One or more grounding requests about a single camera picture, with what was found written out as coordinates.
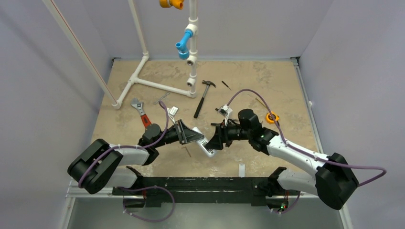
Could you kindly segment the silver battery cover plate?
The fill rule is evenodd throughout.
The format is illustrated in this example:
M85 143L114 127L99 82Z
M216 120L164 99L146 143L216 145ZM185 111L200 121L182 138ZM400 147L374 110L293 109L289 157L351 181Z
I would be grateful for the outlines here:
M238 176L240 178L245 177L245 164L240 163L238 166Z

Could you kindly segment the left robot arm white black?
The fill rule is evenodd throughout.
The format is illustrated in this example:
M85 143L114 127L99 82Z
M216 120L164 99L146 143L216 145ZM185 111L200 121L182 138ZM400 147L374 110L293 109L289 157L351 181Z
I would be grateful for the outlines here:
M109 144L95 140L68 167L68 175L79 188L95 194L105 187L123 187L130 195L142 190L142 175L132 165L146 166L159 156L158 147L178 142L181 145L204 140L197 128L187 127L182 120L161 130L150 124L135 146Z

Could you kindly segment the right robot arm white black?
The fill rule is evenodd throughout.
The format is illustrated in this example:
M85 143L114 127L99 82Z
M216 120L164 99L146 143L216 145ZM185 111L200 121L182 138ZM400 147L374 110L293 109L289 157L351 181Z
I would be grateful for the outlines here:
M215 133L206 147L223 150L233 141L246 140L254 150L285 160L302 170L301 173L286 168L276 171L268 181L272 193L301 191L316 195L328 207L340 210L359 187L358 179L342 155L310 152L283 139L280 133L262 126L251 109L241 110L238 119L237 123L224 119L215 124Z

